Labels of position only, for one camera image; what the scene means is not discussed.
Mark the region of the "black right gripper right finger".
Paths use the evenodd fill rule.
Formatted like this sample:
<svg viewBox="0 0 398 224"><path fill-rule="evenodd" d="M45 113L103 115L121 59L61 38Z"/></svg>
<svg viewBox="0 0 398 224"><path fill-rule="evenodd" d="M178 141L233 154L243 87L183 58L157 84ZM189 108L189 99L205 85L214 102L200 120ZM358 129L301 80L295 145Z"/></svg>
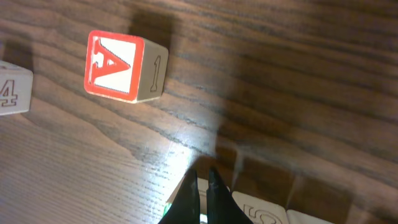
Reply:
<svg viewBox="0 0 398 224"><path fill-rule="evenodd" d="M253 224L234 201L214 167L209 169L206 208L208 224Z"/></svg>

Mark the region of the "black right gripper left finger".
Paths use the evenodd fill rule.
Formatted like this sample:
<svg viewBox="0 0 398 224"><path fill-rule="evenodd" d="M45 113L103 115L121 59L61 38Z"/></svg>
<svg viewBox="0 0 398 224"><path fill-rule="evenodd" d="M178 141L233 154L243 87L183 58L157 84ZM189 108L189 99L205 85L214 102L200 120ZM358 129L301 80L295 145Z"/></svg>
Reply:
<svg viewBox="0 0 398 224"><path fill-rule="evenodd" d="M189 169L167 213L159 224L199 224L200 194L197 172Z"/></svg>

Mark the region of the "red E block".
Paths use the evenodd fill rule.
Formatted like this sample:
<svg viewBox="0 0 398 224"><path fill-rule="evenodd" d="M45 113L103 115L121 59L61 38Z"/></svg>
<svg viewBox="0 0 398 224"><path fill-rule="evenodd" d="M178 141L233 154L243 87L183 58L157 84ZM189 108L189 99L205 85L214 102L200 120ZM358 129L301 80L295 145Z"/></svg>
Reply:
<svg viewBox="0 0 398 224"><path fill-rule="evenodd" d="M234 191L232 196L240 209L257 224L288 224L287 214L278 204Z"/></svg>

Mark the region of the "red U block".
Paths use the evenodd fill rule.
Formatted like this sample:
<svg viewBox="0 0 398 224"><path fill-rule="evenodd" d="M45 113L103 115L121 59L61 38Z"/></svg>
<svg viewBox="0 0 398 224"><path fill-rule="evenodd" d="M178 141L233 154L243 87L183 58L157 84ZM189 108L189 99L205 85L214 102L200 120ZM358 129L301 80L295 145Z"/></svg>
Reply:
<svg viewBox="0 0 398 224"><path fill-rule="evenodd" d="M287 218L290 224L334 224L295 210L288 210Z"/></svg>

